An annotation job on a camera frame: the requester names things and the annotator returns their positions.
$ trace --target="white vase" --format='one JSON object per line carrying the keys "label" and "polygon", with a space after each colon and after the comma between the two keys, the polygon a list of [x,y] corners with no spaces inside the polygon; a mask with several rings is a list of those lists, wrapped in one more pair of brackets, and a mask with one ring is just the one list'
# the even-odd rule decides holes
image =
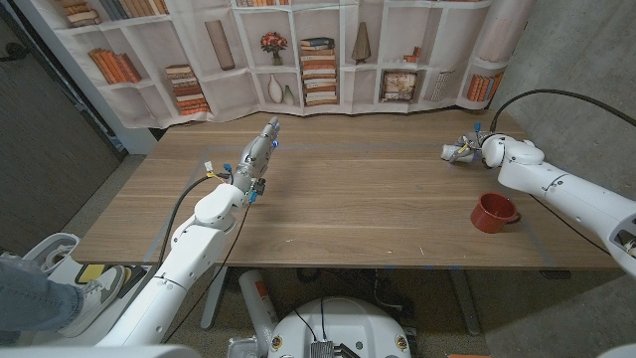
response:
{"label": "white vase", "polygon": [[274,103],[282,102],[282,87],[278,81],[274,78],[274,75],[269,75],[269,97]]}
{"label": "white vase", "polygon": [[282,100],[285,104],[294,105],[294,94],[291,92],[289,86],[285,86],[285,94],[282,96]]}

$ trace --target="mug handle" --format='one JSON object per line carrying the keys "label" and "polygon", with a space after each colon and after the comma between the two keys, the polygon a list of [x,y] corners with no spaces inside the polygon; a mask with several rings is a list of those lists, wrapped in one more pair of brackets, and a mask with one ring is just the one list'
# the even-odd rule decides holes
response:
{"label": "mug handle", "polygon": [[508,224],[517,224],[517,223],[519,223],[520,221],[521,221],[521,213],[517,213],[517,218],[510,219],[510,220],[506,223],[506,225],[508,225]]}

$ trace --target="red label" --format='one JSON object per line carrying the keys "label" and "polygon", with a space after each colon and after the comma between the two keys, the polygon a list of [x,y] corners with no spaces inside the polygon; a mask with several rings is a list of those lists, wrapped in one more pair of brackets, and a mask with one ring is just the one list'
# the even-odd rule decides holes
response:
{"label": "red label", "polygon": [[265,298],[269,295],[269,293],[267,293],[267,287],[265,286],[265,282],[263,281],[256,282],[256,289],[258,289],[258,294],[260,294],[260,298]]}

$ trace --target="wooden table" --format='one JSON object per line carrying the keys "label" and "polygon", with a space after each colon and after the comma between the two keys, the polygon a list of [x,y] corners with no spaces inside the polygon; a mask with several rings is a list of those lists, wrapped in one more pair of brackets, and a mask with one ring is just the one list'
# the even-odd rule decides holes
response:
{"label": "wooden table", "polygon": [[[612,258],[530,196],[501,186],[499,169],[439,158],[442,144],[472,130],[475,121],[487,127],[492,115],[461,110],[279,115],[280,147],[265,174],[264,196],[251,206],[228,265],[616,268]],[[227,123],[171,128],[83,238],[73,253],[76,261],[155,263],[172,207],[184,188],[204,175],[203,162],[212,160],[217,171],[223,163],[234,167],[270,118],[257,113]],[[499,122],[499,130],[526,137],[510,117]],[[206,181],[190,193],[173,230],[218,183]],[[513,199],[522,223],[495,235],[475,229],[469,216],[487,191]]]}

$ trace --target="flowers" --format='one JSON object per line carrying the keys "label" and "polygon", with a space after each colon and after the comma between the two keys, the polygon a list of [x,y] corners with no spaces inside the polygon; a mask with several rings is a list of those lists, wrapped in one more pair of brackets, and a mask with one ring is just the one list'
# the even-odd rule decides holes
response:
{"label": "flowers", "polygon": [[285,50],[285,47],[287,47],[287,39],[276,32],[268,32],[260,39],[260,47],[267,52]]}

